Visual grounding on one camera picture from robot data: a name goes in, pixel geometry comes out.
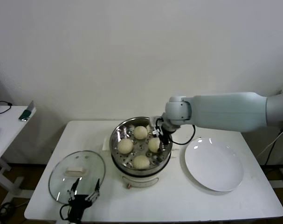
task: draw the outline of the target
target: cable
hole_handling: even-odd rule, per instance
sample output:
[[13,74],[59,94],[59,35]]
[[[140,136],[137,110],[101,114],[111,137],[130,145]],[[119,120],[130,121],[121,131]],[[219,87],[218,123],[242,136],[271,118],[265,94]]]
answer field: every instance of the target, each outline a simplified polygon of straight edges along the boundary
[[29,203],[29,200],[27,202],[16,205],[15,208],[19,208],[19,207],[22,207],[24,205],[28,205],[28,203]]
[[9,108],[8,108],[8,109],[6,109],[5,111],[0,112],[0,114],[5,113],[5,112],[9,111],[9,110],[12,108],[12,106],[13,106],[13,104],[11,104],[10,102],[3,101],[3,100],[1,100],[1,101],[0,101],[0,103],[1,103],[1,102],[3,102],[3,103],[7,103],[7,105],[9,106]]
[[158,127],[158,121],[159,121],[159,120],[162,121],[162,122],[164,121],[163,118],[158,118],[158,119],[156,120],[156,127]]
[[5,100],[0,100],[0,103],[6,103],[6,104],[9,106],[9,108],[8,108],[7,110],[0,112],[0,114],[5,113],[5,112],[9,111],[9,110],[12,108],[12,106],[13,106],[13,104],[12,104],[12,103],[7,102],[7,101],[5,101]]
[[282,134],[283,134],[283,131],[274,139],[274,141],[272,141],[270,144],[268,144],[268,145],[257,155],[257,157],[259,157],[261,154],[263,154],[264,151],[266,151],[267,148],[269,148],[277,139],[279,139]]
[[268,155],[268,157],[267,157],[267,160],[266,160],[266,162],[265,162],[265,165],[267,165],[267,163],[268,163],[268,161],[269,161],[269,159],[270,159],[271,153],[272,153],[272,151],[273,151],[273,148],[274,148],[274,146],[275,146],[277,140],[275,140],[275,142],[274,142],[273,145],[272,145],[272,148],[271,148],[271,150],[270,150],[270,152],[269,152],[269,155]]
[[186,145],[186,144],[188,144],[189,142],[192,141],[192,139],[193,139],[193,137],[194,137],[194,135],[195,135],[195,125],[192,125],[192,127],[193,127],[194,132],[193,132],[193,135],[191,136],[191,138],[190,138],[187,142],[185,142],[185,143],[177,143],[177,142],[173,141],[171,135],[168,136],[168,139],[169,139],[172,143],[174,143],[174,144],[177,144],[177,145],[180,145],[180,146]]
[[61,209],[59,209],[59,215],[60,215],[60,217],[61,217],[62,220],[67,220],[67,218],[64,218],[64,217],[62,216],[62,209],[63,209],[64,207],[67,207],[67,206],[69,206],[69,205],[68,205],[68,204],[64,204],[64,205],[61,207]]

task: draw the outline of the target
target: white wall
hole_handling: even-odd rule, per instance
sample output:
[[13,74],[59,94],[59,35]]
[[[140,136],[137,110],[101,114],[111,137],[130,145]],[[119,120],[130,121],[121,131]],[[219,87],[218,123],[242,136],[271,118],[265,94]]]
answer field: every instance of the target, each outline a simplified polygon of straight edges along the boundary
[[0,99],[37,114],[7,151],[46,163],[74,119],[283,85],[283,0],[0,0]]

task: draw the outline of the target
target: pot lid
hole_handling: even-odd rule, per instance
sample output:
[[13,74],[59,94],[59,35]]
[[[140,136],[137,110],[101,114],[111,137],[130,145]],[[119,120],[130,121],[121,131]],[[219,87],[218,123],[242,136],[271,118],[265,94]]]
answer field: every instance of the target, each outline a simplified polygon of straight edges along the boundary
[[68,190],[79,180],[75,195],[89,195],[94,192],[97,181],[100,185],[105,176],[102,157],[92,151],[80,151],[66,156],[53,169],[49,178],[49,191],[58,202],[68,204]]

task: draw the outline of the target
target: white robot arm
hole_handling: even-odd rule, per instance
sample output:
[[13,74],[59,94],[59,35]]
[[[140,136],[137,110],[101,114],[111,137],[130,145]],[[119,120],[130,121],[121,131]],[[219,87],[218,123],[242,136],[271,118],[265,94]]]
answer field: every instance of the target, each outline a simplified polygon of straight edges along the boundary
[[254,92],[240,92],[171,97],[160,120],[169,133],[183,124],[239,132],[266,126],[283,127],[283,94],[262,97]]

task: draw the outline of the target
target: wooden floor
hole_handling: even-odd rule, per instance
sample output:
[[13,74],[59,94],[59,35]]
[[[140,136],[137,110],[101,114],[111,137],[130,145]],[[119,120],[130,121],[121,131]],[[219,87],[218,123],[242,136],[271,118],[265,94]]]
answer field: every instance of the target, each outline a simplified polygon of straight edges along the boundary
[[[32,189],[34,190],[42,173],[44,171],[44,166],[23,166],[23,165],[14,165],[12,166],[12,170],[10,172],[5,172],[4,175],[10,180],[15,181],[16,177],[23,176],[24,181],[21,184],[22,189]],[[279,180],[282,179],[282,175],[279,171],[271,172],[268,174],[269,180]],[[280,199],[283,205],[283,189],[275,189],[275,192]],[[7,192],[0,187],[0,204],[6,196]],[[13,203],[15,205],[20,205],[25,203],[26,199],[17,199],[15,198]],[[26,209],[26,205],[21,206],[16,209],[12,217],[7,220],[6,224],[49,224],[49,222],[41,222],[41,221],[32,221],[25,220],[24,211]],[[233,222],[223,222],[225,224],[283,224],[283,217],[281,218],[273,218],[273,219],[262,219],[262,220],[243,220],[243,221],[233,221]]]

